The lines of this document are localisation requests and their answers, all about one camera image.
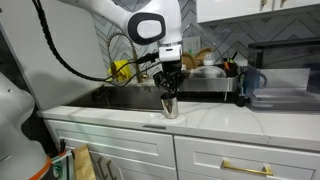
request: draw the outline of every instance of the white countertop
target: white countertop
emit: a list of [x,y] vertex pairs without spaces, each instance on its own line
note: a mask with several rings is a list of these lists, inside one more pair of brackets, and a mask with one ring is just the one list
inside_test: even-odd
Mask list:
[[[233,104],[179,102],[175,120],[161,113],[59,106],[45,119],[320,151],[320,114],[253,112]],[[143,127],[155,125],[165,129]]]

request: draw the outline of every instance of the wall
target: wall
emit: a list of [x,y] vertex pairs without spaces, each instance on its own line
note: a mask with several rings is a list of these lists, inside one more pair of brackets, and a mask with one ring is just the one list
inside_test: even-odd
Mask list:
[[[0,28],[40,109],[66,103],[99,86],[73,75],[52,55],[31,0],[0,2]],[[41,2],[61,56],[82,73],[105,77],[92,16],[59,1]]]
[[[140,9],[149,0],[114,0],[115,3],[129,11]],[[201,36],[202,46],[212,47],[210,41],[215,42],[221,53],[226,56],[235,51],[247,57],[247,45],[254,42],[276,41],[320,37],[320,11],[303,12],[292,15],[258,18],[234,23],[220,23],[217,25],[200,26],[196,23],[196,0],[179,0],[182,15],[183,37]],[[117,28],[106,20],[93,16],[100,49],[106,66],[109,66],[109,57],[105,48],[107,37],[117,31]],[[141,56],[156,50],[156,45],[137,46]],[[113,59],[132,58],[128,42],[123,38],[115,38],[111,45]]]
[[[10,52],[10,49],[0,32],[0,72],[5,75],[17,87],[30,93],[29,88],[24,81],[22,74]],[[35,107],[31,116],[23,123],[22,132],[31,140],[41,143],[47,154],[54,155],[57,149],[50,137],[50,134],[44,124],[43,119],[37,116],[37,107]]]

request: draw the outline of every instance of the metal cup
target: metal cup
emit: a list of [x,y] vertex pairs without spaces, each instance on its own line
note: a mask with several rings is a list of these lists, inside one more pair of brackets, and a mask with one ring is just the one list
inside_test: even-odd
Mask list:
[[171,93],[164,93],[161,95],[161,103],[164,110],[164,116],[168,119],[178,117],[178,101],[177,97]]

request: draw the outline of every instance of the herringbone tile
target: herringbone tile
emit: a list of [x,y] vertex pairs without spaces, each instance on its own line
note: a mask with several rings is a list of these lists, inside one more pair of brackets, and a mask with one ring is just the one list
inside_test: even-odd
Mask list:
[[[141,9],[150,0],[113,0],[128,11]],[[247,57],[247,45],[253,42],[275,41],[295,38],[320,37],[320,12],[311,11],[294,15],[270,16],[261,19],[240,21],[236,23],[221,23],[211,26],[197,24],[196,0],[179,0],[183,37],[200,36],[202,46],[215,49],[216,43],[223,56],[238,51]],[[104,18],[93,15],[101,52],[106,67],[110,65],[105,41],[110,34],[118,29]],[[111,43],[111,56],[113,59],[130,59],[132,53],[130,44],[125,38],[117,37]],[[136,45],[139,56],[157,50],[157,44],[148,46]]]

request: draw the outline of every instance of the white cabinet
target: white cabinet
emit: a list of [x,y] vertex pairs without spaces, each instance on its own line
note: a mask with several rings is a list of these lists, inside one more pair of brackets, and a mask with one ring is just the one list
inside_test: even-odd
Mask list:
[[316,153],[187,137],[175,137],[175,146],[178,170],[192,174],[224,180],[320,179]]
[[201,176],[198,174],[192,174],[188,172],[179,171],[180,180],[222,180],[217,178],[212,178],[208,176]]
[[177,180],[175,168],[95,152],[90,155],[95,174],[101,180]]
[[70,147],[87,144],[94,152],[175,167],[171,135],[56,120],[45,123],[55,143],[65,139]]
[[275,0],[274,10],[284,10],[320,4],[319,0]]
[[197,0],[197,22],[271,12],[273,0]]

